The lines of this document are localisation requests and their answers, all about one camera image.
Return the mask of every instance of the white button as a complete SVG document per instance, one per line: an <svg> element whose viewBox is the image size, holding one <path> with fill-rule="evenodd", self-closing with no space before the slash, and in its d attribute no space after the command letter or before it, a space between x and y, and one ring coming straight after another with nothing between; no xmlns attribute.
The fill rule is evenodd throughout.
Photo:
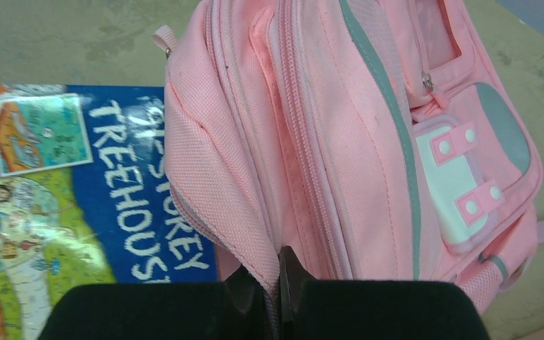
<svg viewBox="0 0 544 340"><path fill-rule="evenodd" d="M441 154L448 154L451 150L451 145L449 145L449 142L444 140L441 143L439 143L439 151Z"/></svg>
<svg viewBox="0 0 544 340"><path fill-rule="evenodd" d="M466 130L466 140L470 143L474 142L476 138L475 131L473 129Z"/></svg>
<svg viewBox="0 0 544 340"><path fill-rule="evenodd" d="M499 190L499 188L497 188L496 186L492 186L489 192L491 193L491 197L493 197L494 200L499 200L502 196L502 191Z"/></svg>
<svg viewBox="0 0 544 340"><path fill-rule="evenodd" d="M478 211L477 203L475 203L473 200L466 202L466 211L468 211L468 213L471 215L476 214Z"/></svg>

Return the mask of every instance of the concrete floor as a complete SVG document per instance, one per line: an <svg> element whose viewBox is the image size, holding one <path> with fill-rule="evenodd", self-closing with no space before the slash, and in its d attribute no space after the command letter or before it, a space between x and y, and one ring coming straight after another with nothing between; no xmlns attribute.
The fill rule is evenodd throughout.
<svg viewBox="0 0 544 340"><path fill-rule="evenodd" d="M0 0L0 82L161 85L164 56L150 35L181 35L196 0ZM495 0L467 5L544 163L544 37ZM544 218L544 184L537 198ZM485 314L493 339L544 327L544 245L520 283Z"/></svg>

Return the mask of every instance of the backpack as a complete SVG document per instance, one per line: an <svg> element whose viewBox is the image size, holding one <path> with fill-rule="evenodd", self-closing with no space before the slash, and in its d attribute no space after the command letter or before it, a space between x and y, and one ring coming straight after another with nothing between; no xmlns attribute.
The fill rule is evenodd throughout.
<svg viewBox="0 0 544 340"><path fill-rule="evenodd" d="M205 0L154 41L171 196L221 279L275 296L290 246L316 278L449 281L483 312L527 268L542 165L462 0Z"/></svg>

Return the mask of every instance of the children's book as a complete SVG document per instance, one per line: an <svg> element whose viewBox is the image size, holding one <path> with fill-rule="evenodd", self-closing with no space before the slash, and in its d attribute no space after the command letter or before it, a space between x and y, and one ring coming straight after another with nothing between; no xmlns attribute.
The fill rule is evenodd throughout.
<svg viewBox="0 0 544 340"><path fill-rule="evenodd" d="M170 199L163 95L0 84L0 339L36 339L77 285L217 280Z"/></svg>

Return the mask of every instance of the loop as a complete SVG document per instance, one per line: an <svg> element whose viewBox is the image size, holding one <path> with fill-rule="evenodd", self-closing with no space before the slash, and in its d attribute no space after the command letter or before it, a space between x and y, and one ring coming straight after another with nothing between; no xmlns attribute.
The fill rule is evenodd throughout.
<svg viewBox="0 0 544 340"><path fill-rule="evenodd" d="M176 48L176 36L174 32L167 25L163 25L158 28L152 36L155 45L159 46L166 53L166 59L170 57L170 54Z"/></svg>

